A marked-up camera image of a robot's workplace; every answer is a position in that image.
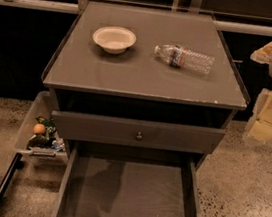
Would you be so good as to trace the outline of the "clear plastic water bottle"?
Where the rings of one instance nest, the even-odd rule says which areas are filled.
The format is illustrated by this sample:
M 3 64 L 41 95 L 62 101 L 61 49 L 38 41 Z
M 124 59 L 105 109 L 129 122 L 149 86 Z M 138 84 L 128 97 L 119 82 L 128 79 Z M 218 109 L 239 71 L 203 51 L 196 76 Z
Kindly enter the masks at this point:
M 189 69 L 204 75 L 210 73 L 215 60 L 211 55 L 198 53 L 179 45 L 155 46 L 154 53 L 171 67 Z

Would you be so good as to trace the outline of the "grey top drawer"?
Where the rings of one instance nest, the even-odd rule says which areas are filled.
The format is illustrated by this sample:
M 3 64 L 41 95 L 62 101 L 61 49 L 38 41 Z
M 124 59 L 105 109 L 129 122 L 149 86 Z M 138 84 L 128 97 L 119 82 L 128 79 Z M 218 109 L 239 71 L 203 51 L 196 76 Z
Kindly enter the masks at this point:
M 200 126 L 114 118 L 71 111 L 54 110 L 51 115 L 62 139 L 176 152 L 210 154 L 226 133 L 225 130 Z M 143 140 L 135 139 L 138 132 L 143 134 Z

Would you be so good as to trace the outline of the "round drawer knob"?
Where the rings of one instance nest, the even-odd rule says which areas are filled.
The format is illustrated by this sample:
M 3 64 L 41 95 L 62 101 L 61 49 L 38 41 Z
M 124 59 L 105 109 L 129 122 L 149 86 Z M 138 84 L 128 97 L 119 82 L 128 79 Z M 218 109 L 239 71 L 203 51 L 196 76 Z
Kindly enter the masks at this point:
M 141 132 L 138 132 L 136 135 L 135 135 L 135 139 L 137 141 L 140 141 L 140 140 L 143 140 L 144 137 L 143 137 L 143 134 Z

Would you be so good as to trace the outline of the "grey drawer cabinet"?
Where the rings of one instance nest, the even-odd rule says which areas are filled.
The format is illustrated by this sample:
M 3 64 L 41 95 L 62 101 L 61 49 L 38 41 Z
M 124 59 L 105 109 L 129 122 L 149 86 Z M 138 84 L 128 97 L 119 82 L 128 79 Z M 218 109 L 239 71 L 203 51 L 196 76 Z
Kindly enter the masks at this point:
M 102 27 L 127 28 L 136 43 L 121 54 L 92 40 Z M 43 78 L 54 110 L 226 131 L 249 96 L 219 30 L 207 15 L 89 2 Z M 154 55 L 176 44 L 211 54 L 209 74 L 175 69 Z

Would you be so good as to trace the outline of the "grey open middle drawer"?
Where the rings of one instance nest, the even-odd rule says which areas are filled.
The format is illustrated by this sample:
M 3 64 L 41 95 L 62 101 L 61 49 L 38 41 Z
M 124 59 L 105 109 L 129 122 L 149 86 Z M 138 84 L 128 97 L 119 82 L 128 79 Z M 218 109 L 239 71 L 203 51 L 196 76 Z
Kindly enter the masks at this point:
M 195 164 L 74 146 L 51 217 L 201 217 Z

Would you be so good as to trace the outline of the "white paper bowl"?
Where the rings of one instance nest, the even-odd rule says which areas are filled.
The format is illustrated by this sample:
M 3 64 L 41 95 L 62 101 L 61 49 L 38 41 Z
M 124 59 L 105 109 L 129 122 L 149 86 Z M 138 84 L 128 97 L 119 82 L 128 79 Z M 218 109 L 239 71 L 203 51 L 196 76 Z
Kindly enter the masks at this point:
M 92 40 L 107 53 L 121 54 L 136 43 L 137 37 L 127 28 L 108 26 L 98 28 Z

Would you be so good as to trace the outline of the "green snack bag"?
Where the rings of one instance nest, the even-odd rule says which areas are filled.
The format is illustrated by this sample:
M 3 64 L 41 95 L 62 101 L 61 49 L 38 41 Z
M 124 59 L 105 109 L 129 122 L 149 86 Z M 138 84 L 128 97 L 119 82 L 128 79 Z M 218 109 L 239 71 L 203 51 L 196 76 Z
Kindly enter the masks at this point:
M 41 123 L 45 126 L 45 134 L 41 136 L 44 136 L 48 141 L 53 140 L 55 138 L 54 135 L 56 134 L 56 126 L 53 119 L 38 116 L 36 120 L 37 124 Z

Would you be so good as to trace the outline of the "orange fruit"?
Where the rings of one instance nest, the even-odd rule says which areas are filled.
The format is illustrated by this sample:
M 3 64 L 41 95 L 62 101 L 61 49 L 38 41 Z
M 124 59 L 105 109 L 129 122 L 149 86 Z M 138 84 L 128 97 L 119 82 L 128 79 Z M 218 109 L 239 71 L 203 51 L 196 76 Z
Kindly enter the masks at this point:
M 42 123 L 37 124 L 37 125 L 35 125 L 33 127 L 33 132 L 35 134 L 41 134 L 41 135 L 43 135 L 43 134 L 45 134 L 45 126 L 42 125 Z

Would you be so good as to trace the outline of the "black metal bar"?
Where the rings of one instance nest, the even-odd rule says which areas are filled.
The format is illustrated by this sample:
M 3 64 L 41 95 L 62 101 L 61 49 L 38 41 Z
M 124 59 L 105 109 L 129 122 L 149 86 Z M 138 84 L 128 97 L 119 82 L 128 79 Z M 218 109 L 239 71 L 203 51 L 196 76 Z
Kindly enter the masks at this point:
M 14 155 L 13 160 L 11 161 L 11 164 L 9 168 L 7 169 L 6 175 L 4 175 L 3 180 L 0 184 L 0 203 L 2 201 L 2 197 L 5 194 L 6 189 L 8 188 L 13 175 L 15 174 L 15 171 L 20 168 L 22 162 L 22 155 L 21 153 L 17 153 Z

